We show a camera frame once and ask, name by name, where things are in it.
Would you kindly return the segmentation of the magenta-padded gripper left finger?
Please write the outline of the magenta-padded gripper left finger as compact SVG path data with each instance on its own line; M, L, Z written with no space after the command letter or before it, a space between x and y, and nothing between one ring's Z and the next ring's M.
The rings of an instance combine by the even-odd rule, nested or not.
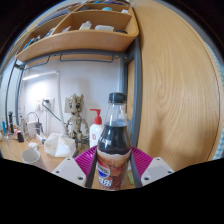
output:
M81 187L91 188L96 162L96 147L92 147L75 158L66 157L52 173Z

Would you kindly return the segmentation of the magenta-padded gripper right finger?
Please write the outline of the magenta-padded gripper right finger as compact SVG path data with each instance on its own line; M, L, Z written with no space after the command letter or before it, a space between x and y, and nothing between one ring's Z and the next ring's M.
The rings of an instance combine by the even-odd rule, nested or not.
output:
M132 148L130 162L136 187L148 185L173 173L173 169L161 157L152 158L137 148Z

